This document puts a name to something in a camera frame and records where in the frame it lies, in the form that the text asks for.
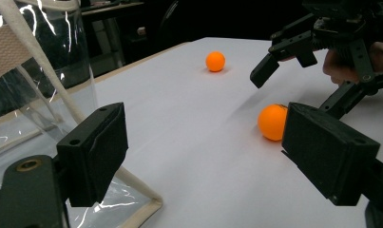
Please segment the plastic sheet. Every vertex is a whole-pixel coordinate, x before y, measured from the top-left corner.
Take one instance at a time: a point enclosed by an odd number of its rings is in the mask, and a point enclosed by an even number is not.
[[[0,0],[0,189],[9,165],[54,157],[56,143],[96,107],[77,0]],[[71,227],[137,227],[160,208],[157,194],[119,173],[103,202],[74,208],[67,201]],[[143,207],[151,211],[139,216]]]

